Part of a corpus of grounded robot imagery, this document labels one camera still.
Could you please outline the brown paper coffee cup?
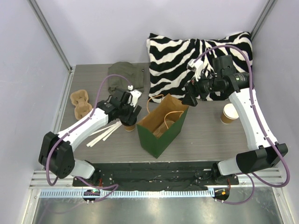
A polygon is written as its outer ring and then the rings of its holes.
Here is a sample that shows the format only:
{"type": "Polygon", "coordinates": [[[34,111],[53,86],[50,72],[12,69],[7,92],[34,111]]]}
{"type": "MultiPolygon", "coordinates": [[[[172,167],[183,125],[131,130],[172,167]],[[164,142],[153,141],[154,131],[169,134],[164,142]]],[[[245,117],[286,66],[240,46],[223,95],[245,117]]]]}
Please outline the brown paper coffee cup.
{"type": "Polygon", "coordinates": [[[127,132],[131,132],[135,129],[135,124],[134,125],[131,125],[131,126],[124,126],[124,129],[127,131],[127,132]]]}

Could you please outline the green paper gift bag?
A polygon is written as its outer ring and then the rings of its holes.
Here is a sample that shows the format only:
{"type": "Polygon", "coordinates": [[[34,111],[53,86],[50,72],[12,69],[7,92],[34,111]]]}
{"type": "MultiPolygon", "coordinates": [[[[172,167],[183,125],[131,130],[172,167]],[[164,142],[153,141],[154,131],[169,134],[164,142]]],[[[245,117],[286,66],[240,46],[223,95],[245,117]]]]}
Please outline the green paper gift bag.
{"type": "Polygon", "coordinates": [[[141,147],[158,158],[180,134],[189,106],[171,96],[160,95],[160,104],[137,123],[141,147]]]}

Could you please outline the brown paper cups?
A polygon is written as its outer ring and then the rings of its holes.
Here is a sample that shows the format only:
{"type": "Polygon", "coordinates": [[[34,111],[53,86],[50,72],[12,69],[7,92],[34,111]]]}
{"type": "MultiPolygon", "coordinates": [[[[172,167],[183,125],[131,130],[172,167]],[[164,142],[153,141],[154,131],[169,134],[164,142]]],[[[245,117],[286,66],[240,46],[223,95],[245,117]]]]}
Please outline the brown paper cups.
{"type": "Polygon", "coordinates": [[[223,124],[230,124],[239,118],[238,112],[232,103],[226,104],[221,114],[221,122],[223,124]]]}

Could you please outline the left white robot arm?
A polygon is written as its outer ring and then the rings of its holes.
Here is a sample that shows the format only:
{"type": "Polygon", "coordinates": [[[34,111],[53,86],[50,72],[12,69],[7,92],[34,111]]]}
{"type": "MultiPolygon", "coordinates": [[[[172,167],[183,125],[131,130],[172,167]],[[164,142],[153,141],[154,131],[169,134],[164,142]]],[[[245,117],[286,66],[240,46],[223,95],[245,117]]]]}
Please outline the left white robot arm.
{"type": "Polygon", "coordinates": [[[76,148],[93,132],[118,119],[125,126],[133,126],[141,106],[137,104],[141,92],[117,90],[107,100],[99,101],[80,121],[55,134],[45,134],[38,161],[48,171],[63,179],[69,175],[79,176],[89,186],[95,186],[100,175],[93,164],[74,158],[76,148]]]}

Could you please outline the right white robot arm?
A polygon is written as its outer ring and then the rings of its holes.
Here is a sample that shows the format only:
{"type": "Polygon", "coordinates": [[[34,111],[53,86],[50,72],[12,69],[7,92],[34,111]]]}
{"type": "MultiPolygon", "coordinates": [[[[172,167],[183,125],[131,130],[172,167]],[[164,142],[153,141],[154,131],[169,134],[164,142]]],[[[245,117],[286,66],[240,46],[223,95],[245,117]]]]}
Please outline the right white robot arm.
{"type": "Polygon", "coordinates": [[[273,147],[282,156],[287,154],[288,148],[285,143],[278,143],[267,126],[256,100],[256,92],[249,87],[249,73],[237,72],[230,55],[213,59],[216,75],[211,78],[202,74],[203,62],[199,59],[190,60],[187,68],[195,74],[185,84],[186,94],[182,103],[196,106],[197,97],[206,99],[210,93],[220,92],[229,98],[236,109],[247,139],[247,152],[213,165],[212,181],[222,184],[229,175],[253,173],[277,165],[280,158],[273,147]]]}

